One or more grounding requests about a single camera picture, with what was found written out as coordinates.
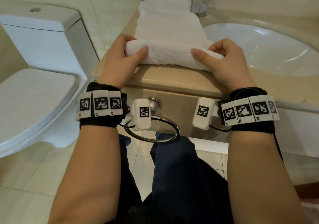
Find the flush button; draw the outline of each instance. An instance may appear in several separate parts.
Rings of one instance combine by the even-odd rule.
[[[30,9],[30,12],[40,12],[41,8],[32,8]]]

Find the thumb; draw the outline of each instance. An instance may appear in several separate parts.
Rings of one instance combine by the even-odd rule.
[[[130,60],[135,65],[140,64],[148,56],[148,47],[142,47],[133,56],[130,56]]]
[[[206,65],[211,71],[214,71],[216,64],[219,62],[219,59],[216,59],[210,56],[208,53],[203,50],[192,48],[191,50],[193,57],[200,63]]]

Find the hand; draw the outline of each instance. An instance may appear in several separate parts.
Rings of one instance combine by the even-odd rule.
[[[125,44],[128,41],[136,40],[129,35],[119,35],[107,51],[101,61],[104,61],[104,68],[98,83],[108,84],[122,89],[130,80],[137,65],[148,55],[148,47],[143,47],[133,56],[125,56]]]
[[[236,89],[257,87],[247,67],[242,49],[229,39],[211,45],[208,50],[225,56],[216,59],[200,49],[192,49],[193,57],[206,65],[215,78],[231,93]]]

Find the toilet lid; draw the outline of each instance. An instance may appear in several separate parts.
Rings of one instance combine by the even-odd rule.
[[[23,69],[0,84],[0,149],[17,144],[52,120],[72,98],[72,75]]]

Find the person's left arm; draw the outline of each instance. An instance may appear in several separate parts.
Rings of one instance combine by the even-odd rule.
[[[103,57],[98,81],[119,89],[148,54],[147,48],[126,57],[125,43],[135,40],[119,35]],[[121,156],[116,128],[84,125],[55,196],[48,224],[103,224],[117,214],[121,184]]]

